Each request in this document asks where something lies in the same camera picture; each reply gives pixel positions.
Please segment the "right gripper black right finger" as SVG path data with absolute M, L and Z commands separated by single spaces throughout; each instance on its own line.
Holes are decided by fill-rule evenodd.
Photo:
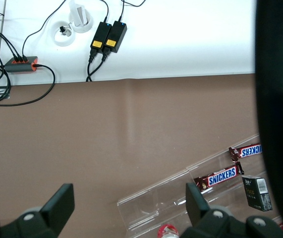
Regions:
M 243 223 L 222 206 L 210 208 L 193 183 L 186 184 L 185 194 L 192 226 L 180 235 L 181 238 L 283 238 L 283 230 L 267 217 L 250 216 Z

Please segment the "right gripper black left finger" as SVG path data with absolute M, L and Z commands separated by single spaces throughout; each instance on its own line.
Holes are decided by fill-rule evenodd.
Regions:
M 0 238 L 57 238 L 75 208 L 74 188 L 64 183 L 40 209 L 0 226 Z

